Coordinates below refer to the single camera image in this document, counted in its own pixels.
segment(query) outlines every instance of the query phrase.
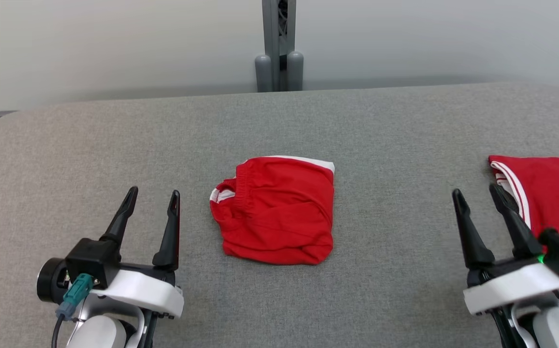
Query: gray cylinder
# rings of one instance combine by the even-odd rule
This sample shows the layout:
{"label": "gray cylinder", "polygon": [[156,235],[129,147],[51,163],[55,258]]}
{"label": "gray cylinder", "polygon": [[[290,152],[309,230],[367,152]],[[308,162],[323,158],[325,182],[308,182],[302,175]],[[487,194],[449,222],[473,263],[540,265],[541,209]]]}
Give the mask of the gray cylinder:
{"label": "gray cylinder", "polygon": [[256,84],[258,92],[273,92],[273,73],[271,57],[259,55],[254,60],[256,66]]}
{"label": "gray cylinder", "polygon": [[286,56],[288,90],[303,90],[303,55],[293,51]]}

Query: folded red shorts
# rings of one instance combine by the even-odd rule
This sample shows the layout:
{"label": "folded red shorts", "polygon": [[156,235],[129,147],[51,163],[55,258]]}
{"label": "folded red shorts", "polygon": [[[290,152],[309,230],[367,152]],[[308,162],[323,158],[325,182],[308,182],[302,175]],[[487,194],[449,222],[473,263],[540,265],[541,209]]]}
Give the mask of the folded red shorts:
{"label": "folded red shorts", "polygon": [[535,236],[552,227],[559,232],[559,158],[490,156],[497,183],[518,204]]}
{"label": "folded red shorts", "polygon": [[256,157],[211,193],[226,255],[271,264],[319,264],[333,249],[328,161]]}

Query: gray table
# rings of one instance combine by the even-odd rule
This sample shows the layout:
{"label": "gray table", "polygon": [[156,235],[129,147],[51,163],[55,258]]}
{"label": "gray table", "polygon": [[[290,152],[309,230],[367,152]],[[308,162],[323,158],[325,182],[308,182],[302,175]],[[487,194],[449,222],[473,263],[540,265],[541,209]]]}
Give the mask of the gray table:
{"label": "gray table", "polygon": [[[211,190],[255,156],[334,161],[335,248],[319,266],[225,256]],[[131,185],[123,260],[149,263],[182,194],[181,320],[156,347],[497,347],[463,302],[450,198],[485,243],[511,243],[487,191],[489,154],[559,156],[559,89],[530,84],[99,101],[0,119],[0,347],[47,347],[56,317],[36,275],[97,238]],[[60,344],[70,332],[66,325]]]}

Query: teal connector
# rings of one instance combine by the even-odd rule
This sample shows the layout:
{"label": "teal connector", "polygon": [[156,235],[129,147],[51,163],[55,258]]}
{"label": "teal connector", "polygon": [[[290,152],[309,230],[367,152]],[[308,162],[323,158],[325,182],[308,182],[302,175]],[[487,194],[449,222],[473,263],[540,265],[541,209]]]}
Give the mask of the teal connector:
{"label": "teal connector", "polygon": [[92,289],[92,276],[82,273],[78,275],[67,293],[63,296],[63,302],[56,309],[56,317],[64,316],[65,321],[73,319],[75,309],[90,293]]}

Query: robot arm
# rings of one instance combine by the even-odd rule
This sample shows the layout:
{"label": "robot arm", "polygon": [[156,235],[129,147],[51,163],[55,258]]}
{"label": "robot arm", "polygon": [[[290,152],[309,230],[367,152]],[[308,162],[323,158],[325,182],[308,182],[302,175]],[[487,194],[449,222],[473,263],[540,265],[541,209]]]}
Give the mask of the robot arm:
{"label": "robot arm", "polygon": [[469,269],[465,304],[472,315],[492,315],[503,348],[559,348],[559,234],[547,230],[536,240],[507,193],[490,185],[490,194],[514,244],[506,260],[485,247],[462,193],[452,195]]}
{"label": "robot arm", "polygon": [[[66,312],[61,309],[67,308],[63,297],[76,279],[92,279],[83,301],[70,310],[71,315],[76,312],[76,326],[67,348],[151,348],[157,320],[182,314],[184,299],[174,274],[178,269],[180,194],[176,190],[172,194],[162,246],[153,257],[153,266],[120,262],[120,244],[137,194],[137,187],[129,190],[99,240],[82,238],[65,259],[48,260],[39,273],[39,299],[59,304],[57,313]],[[59,315],[54,336],[60,322],[71,315]],[[111,315],[132,317],[136,325]]]}

